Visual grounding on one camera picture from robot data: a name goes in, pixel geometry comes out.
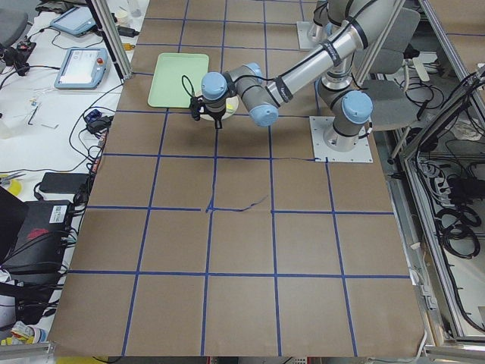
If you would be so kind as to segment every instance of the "office chair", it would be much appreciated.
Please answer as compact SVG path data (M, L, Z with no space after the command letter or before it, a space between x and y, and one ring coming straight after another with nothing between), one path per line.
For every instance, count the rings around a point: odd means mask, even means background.
M404 51L411 42L420 19L421 16L417 11L401 9L369 73L394 74L402 67ZM364 52L356 53L355 63L359 64L364 55ZM374 103L372 127L375 131L405 129L393 150L391 161L404 143L411 129L410 125L416 120L416 107L393 80L366 80L361 87Z
M0 8L0 44L12 46L27 27L27 13L17 10Z

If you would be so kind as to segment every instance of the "black monitor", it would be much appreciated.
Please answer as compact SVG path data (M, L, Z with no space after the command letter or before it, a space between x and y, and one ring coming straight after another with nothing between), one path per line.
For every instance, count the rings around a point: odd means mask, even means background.
M0 261L15 246L28 211L27 204L0 187Z

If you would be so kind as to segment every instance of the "blue device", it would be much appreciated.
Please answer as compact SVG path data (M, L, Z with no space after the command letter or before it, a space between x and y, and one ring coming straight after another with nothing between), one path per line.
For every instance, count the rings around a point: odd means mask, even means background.
M82 36L96 25L87 6L72 8L51 22L51 28L62 30L72 36Z
M95 89L108 63L105 48L69 48L54 82L56 89Z

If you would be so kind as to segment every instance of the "green cutting board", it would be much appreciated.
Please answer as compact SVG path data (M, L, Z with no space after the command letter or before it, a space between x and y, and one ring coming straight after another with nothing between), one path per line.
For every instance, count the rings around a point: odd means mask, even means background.
M208 71L209 57L188 53L162 53L158 56L149 105L153 108L188 108L190 97L182 86L185 74L197 92Z

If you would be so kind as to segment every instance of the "barcode label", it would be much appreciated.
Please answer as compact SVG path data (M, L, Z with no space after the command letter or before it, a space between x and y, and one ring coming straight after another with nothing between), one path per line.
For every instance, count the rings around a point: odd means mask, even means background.
M64 222L64 216L66 215L67 206L54 206L52 208L51 219L48 221L50 224L57 224L58 222Z

